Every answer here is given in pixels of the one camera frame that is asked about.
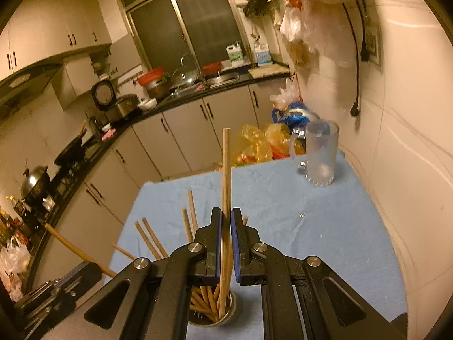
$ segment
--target range hood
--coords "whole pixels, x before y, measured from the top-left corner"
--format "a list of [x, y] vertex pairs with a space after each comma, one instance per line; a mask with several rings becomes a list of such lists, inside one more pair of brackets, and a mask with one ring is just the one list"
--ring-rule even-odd
[[0, 119], [22, 99], [41, 93], [60, 67], [61, 64], [38, 64], [0, 82]]

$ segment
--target metal bolt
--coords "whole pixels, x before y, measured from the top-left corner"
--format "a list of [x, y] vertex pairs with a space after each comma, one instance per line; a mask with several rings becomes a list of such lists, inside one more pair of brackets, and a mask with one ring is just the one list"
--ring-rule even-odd
[[310, 256], [307, 258], [307, 263], [311, 267], [318, 267], [321, 264], [321, 260], [316, 256]]
[[203, 246], [200, 243], [190, 243], [187, 247], [192, 253], [200, 252]]
[[137, 258], [134, 261], [134, 267], [137, 269], [145, 268], [148, 265], [148, 260], [146, 258]]
[[253, 249], [257, 252], [264, 252], [267, 250], [267, 244], [266, 243], [255, 243], [253, 244]]

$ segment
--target cutting board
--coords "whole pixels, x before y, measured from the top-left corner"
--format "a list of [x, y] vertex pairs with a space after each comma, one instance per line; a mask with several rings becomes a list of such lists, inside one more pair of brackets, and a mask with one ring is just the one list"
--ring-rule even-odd
[[268, 77], [276, 74], [284, 74], [289, 72], [290, 71], [287, 67], [283, 67], [282, 65], [279, 64], [272, 64], [266, 65], [264, 67], [249, 69], [249, 73], [253, 77], [253, 79]]

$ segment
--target table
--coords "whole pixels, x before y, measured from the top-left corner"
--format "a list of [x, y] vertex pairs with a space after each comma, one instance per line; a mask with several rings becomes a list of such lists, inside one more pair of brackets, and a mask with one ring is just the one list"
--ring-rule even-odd
[[[221, 207], [221, 173], [143, 185], [118, 245], [154, 260], [135, 229], [146, 217], [168, 253], [187, 244], [181, 209], [193, 191], [198, 225], [209, 224], [211, 209]], [[232, 171], [232, 207], [240, 207], [262, 242], [287, 255], [317, 255], [387, 320], [407, 312], [405, 287], [388, 233], [354, 171], [338, 152], [334, 182], [314, 187], [295, 171], [291, 159]], [[130, 260], [115, 252], [110, 268], [121, 271]], [[231, 324], [201, 329], [189, 325], [187, 339], [263, 339], [259, 286], [232, 290], [242, 300], [242, 315]]]

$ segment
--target black countertop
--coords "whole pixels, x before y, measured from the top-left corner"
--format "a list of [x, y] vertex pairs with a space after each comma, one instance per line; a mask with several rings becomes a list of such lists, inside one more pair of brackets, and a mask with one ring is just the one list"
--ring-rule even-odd
[[[115, 143], [115, 141], [131, 125], [138, 123], [140, 121], [143, 121], [143, 120], [145, 120], [149, 117], [152, 117], [156, 114], [159, 114], [163, 111], [170, 110], [174, 107], [178, 107], [180, 105], [195, 101], [195, 100], [203, 98], [203, 97], [207, 97], [207, 96], [219, 93], [219, 92], [224, 92], [226, 90], [231, 90], [231, 89], [238, 88], [238, 87], [247, 86], [249, 84], [262, 83], [267, 80], [273, 80], [273, 79], [287, 78], [287, 77], [289, 77], [289, 75], [290, 75], [289, 73], [285, 73], [285, 74], [266, 76], [266, 77], [259, 78], [259, 79], [253, 79], [253, 77], [251, 75], [246, 74], [246, 75], [241, 75], [239, 81], [226, 85], [226, 86], [219, 86], [219, 87], [213, 88], [213, 89], [204, 89], [204, 90], [195, 92], [193, 94], [176, 97], [174, 99], [167, 98], [167, 99], [164, 99], [161, 103], [159, 103], [155, 108], [148, 110], [148, 111], [139, 112], [132, 119], [129, 119], [128, 121], [123, 121], [123, 123], [116, 125], [115, 126], [116, 132], [111, 138], [109, 138], [103, 142], [100, 142], [100, 143], [96, 143], [94, 141], [94, 139], [91, 138], [84, 145], [85, 149], [87, 150], [86, 153], [90, 153], [91, 155], [89, 156], [89, 158], [87, 158], [85, 160], [85, 162], [83, 163], [81, 168], [78, 170], [75, 180], [72, 183], [70, 189], [65, 193], [64, 198], [62, 200], [58, 201], [57, 203], [55, 203], [54, 208], [52, 209], [51, 213], [49, 213], [49, 216], [47, 217], [47, 223], [52, 227], [56, 227], [58, 220], [62, 216], [65, 208], [71, 201], [71, 199], [74, 196], [74, 194], [76, 193], [76, 191], [79, 189], [80, 185], [83, 183], [83, 180], [87, 177], [87, 175], [94, 168], [94, 166], [97, 164], [97, 162], [107, 152], [107, 150], [110, 148], [110, 146], [112, 146]], [[44, 235], [35, 244], [35, 247], [33, 248], [32, 252], [31, 252], [32, 257], [30, 260], [29, 269], [23, 278], [24, 293], [28, 293], [32, 289], [33, 281], [35, 280], [35, 275], [38, 270], [39, 262], [41, 261], [42, 254], [45, 251], [49, 238], [50, 238], [50, 233], [48, 231], [45, 231]]]

